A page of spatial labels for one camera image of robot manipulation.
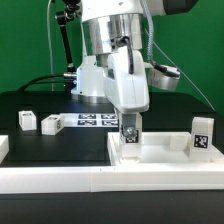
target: green wall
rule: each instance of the green wall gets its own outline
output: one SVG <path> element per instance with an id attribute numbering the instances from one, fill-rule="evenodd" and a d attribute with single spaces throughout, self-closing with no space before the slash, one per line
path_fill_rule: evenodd
<path id="1" fill-rule="evenodd" d="M 16 90 L 29 80 L 50 74 L 46 11 L 48 0 L 0 2 L 0 92 Z M 54 20 L 64 9 L 60 0 L 51 7 L 54 73 L 66 70 L 59 28 Z M 224 115 L 224 2 L 200 0 L 188 14 L 154 17 L 155 41 L 205 93 Z M 68 24 L 74 62 L 81 63 L 79 22 Z M 155 59 L 169 64 L 155 49 Z M 51 86 L 30 89 L 51 90 Z M 204 99 L 182 77 L 178 92 Z"/>

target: white platform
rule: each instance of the white platform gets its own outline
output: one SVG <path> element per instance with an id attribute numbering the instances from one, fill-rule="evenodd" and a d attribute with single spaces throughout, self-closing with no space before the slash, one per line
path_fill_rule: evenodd
<path id="1" fill-rule="evenodd" d="M 147 135 L 152 138 L 153 133 L 143 133 Z M 166 139 L 165 147 L 151 147 L 153 152 L 147 152 L 150 147 L 146 140 L 150 138 L 145 137 L 145 156 L 139 163 L 120 163 L 119 135 L 109 133 L 108 150 L 113 164 L 110 167 L 1 168 L 0 194 L 224 189 L 223 156 L 216 148 L 211 150 L 209 163 L 191 161 L 183 151 L 176 151 L 178 161 L 176 155 L 171 155 L 174 152 L 168 156 L 170 134 L 165 135 L 157 138 Z M 1 139 L 4 141 L 0 151 L 7 150 L 7 136 Z"/>

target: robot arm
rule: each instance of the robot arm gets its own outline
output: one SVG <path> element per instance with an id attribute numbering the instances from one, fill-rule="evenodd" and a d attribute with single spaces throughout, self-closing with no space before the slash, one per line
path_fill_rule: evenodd
<path id="1" fill-rule="evenodd" d="M 165 15 L 189 11 L 197 1 L 147 0 L 147 3 L 152 15 Z M 121 114 L 122 133 L 126 138 L 133 137 L 137 133 L 136 114 L 149 108 L 145 67 L 139 52 L 143 48 L 141 0 L 82 0 L 82 10 L 87 54 L 96 55 L 103 65 L 105 95 Z M 169 73 L 167 67 L 157 64 L 155 69 Z"/>

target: black table surface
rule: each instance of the black table surface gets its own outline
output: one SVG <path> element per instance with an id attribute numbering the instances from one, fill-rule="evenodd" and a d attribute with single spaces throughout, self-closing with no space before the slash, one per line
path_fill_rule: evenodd
<path id="1" fill-rule="evenodd" d="M 153 93 L 150 99 L 150 109 L 142 114 L 144 131 L 190 132 L 193 117 L 211 117 L 215 119 L 213 145 L 224 152 L 223 116 L 187 94 Z M 63 92 L 15 91 L 0 94 L 0 105 L 0 134 L 9 135 L 10 141 L 9 155 L 1 167 L 110 166 L 105 143 L 107 132 L 117 131 L 116 128 L 94 128 L 94 131 L 66 128 L 48 138 L 41 135 L 40 121 L 58 113 L 113 113 L 112 105 L 78 103 Z M 21 131 L 18 125 L 18 111 L 21 110 L 34 111 L 38 119 L 37 131 L 26 134 Z M 86 136 L 91 147 L 79 141 Z M 72 147 L 61 154 L 56 146 L 60 148 L 65 142 Z M 43 150 L 38 152 L 35 145 Z M 223 220 L 222 190 L 0 195 L 1 224 L 198 224 L 223 223 Z"/>

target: white cube with marker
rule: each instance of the white cube with marker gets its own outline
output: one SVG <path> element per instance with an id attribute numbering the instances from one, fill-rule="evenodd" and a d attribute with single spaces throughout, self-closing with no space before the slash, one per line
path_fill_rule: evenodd
<path id="1" fill-rule="evenodd" d="M 32 111 L 19 111 L 19 125 L 23 131 L 36 130 L 36 116 Z"/>
<path id="2" fill-rule="evenodd" d="M 65 118 L 63 115 L 52 114 L 41 121 L 43 135 L 56 135 L 64 128 Z"/>
<path id="3" fill-rule="evenodd" d="M 190 149 L 192 160 L 210 161 L 213 126 L 213 118 L 195 117 L 193 119 Z"/>

